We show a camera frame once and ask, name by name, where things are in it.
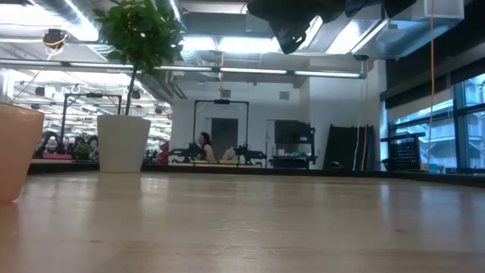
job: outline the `desk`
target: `desk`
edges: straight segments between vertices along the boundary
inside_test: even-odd
[[[309,156],[274,155],[273,168],[310,168]]]
[[[218,163],[170,163],[170,166],[183,167],[217,167],[217,168],[260,168],[259,165],[236,165],[236,164],[218,164]]]

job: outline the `fluorescent light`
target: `fluorescent light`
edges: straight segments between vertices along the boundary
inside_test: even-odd
[[[365,44],[367,44],[374,36],[376,36],[385,26],[387,26],[387,20],[383,20],[379,26],[377,26],[372,32],[370,32],[360,43],[358,43],[354,49],[351,50],[352,53],[356,53],[359,49],[362,48]]]
[[[199,66],[177,66],[177,65],[162,65],[155,69],[162,71],[192,71],[192,72],[211,72],[212,67],[199,67]]]
[[[335,38],[326,53],[347,54],[357,45],[359,38],[358,24],[351,20]]]
[[[300,45],[299,49],[308,48],[310,46],[323,24],[324,21],[320,18],[320,16],[313,18],[313,20],[310,22],[310,27],[305,31],[306,39]]]
[[[62,63],[59,61],[31,61],[31,60],[8,60],[8,59],[0,59],[0,64],[19,64],[19,65],[38,65],[38,66],[62,65]]]
[[[87,111],[98,111],[98,109],[91,105],[81,105],[81,108],[86,109]]]
[[[174,14],[175,14],[175,18],[177,20],[180,20],[180,12],[177,8],[177,5],[175,5],[175,1],[174,0],[170,0],[170,6],[172,6],[172,9],[174,10]]]
[[[229,53],[266,53],[274,52],[271,39],[225,37],[221,40],[219,50]]]
[[[206,36],[185,36],[180,44],[183,45],[185,52],[216,49],[214,39]]]
[[[257,74],[286,74],[285,70],[237,68],[237,67],[221,67],[221,72],[257,73]]]
[[[361,78],[359,73],[343,73],[343,72],[325,72],[325,71],[295,71],[296,76],[309,77],[344,77],[344,78]]]
[[[101,64],[101,63],[77,63],[77,62],[71,62],[70,66],[73,67],[97,67],[97,68],[121,68],[121,69],[133,69],[133,66],[131,64]]]

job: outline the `ceiling light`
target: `ceiling light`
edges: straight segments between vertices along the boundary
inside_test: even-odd
[[[81,105],[81,108],[84,108],[88,111],[98,111],[98,109],[94,106],[91,106],[91,105]]]
[[[237,67],[221,67],[221,72],[255,73],[255,74],[286,74],[285,70],[237,68]]]
[[[59,61],[31,61],[31,60],[10,60],[0,59],[0,64],[18,64],[18,65],[35,65],[35,66],[59,66]]]
[[[170,0],[170,6],[174,10],[175,18],[177,20],[180,20],[180,12],[179,12],[179,9],[177,8],[177,5],[175,4],[174,0]]]
[[[356,53],[362,46],[365,46],[374,36],[376,36],[386,25],[387,20],[383,20],[374,30],[372,30],[360,43],[358,43],[352,50],[351,53]]]
[[[274,52],[271,39],[225,37],[221,40],[219,50],[229,53],[266,53]]]
[[[177,65],[162,65],[155,69],[162,71],[192,71],[192,72],[211,72],[212,67],[199,67],[199,66],[177,66]]]
[[[342,77],[342,78],[366,78],[366,75],[360,73],[342,73],[329,71],[295,71],[296,76],[308,77]]]
[[[205,36],[185,36],[183,41],[183,51],[189,52],[193,50],[215,50],[215,41],[211,37]]]
[[[78,62],[71,62],[70,66],[72,67],[96,67],[96,68],[112,68],[112,69],[133,69],[131,64],[101,64],[101,63],[78,63]]]
[[[313,42],[313,39],[315,38],[323,24],[324,21],[320,18],[320,16],[313,18],[313,20],[310,22],[310,27],[305,31],[306,39],[300,45],[299,49],[305,49],[310,46],[311,42]]]

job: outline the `plant leaves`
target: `plant leaves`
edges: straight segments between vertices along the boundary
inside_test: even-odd
[[[182,49],[179,22],[169,8],[157,5],[157,10],[151,0],[117,2],[108,12],[96,12],[100,35],[116,48],[108,58],[122,64],[138,61],[141,72],[156,74],[155,67],[169,64]]]
[[[96,14],[96,16],[97,16],[97,17],[104,17],[104,16],[106,15],[105,11],[100,10],[100,9],[97,9],[97,8],[94,8],[94,9],[92,10],[92,12],[93,12],[94,14]]]
[[[123,54],[122,56],[120,56],[120,61],[121,61],[121,64],[123,64],[123,65],[127,64],[128,56]]]
[[[122,7],[114,6],[113,8],[109,9],[110,17],[121,18],[121,13],[123,12]]]
[[[141,20],[139,22],[139,30],[148,31],[153,27],[153,25],[154,25],[153,20],[149,20],[149,19]]]
[[[150,17],[155,14],[155,7],[153,6],[152,0],[145,0],[145,9]]]
[[[169,11],[166,9],[166,7],[164,5],[157,5],[157,8],[158,8],[158,13],[163,17],[163,18],[167,18],[170,16],[170,13]]]
[[[106,58],[111,59],[111,60],[118,60],[120,59],[121,53],[119,51],[113,51],[109,52],[108,56]]]
[[[120,3],[120,7],[128,6],[128,5],[134,5],[136,4],[136,1],[131,0],[131,1],[123,1]]]

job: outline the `orange cup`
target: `orange cup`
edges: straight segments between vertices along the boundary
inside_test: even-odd
[[[20,195],[43,122],[42,112],[0,102],[0,202]]]

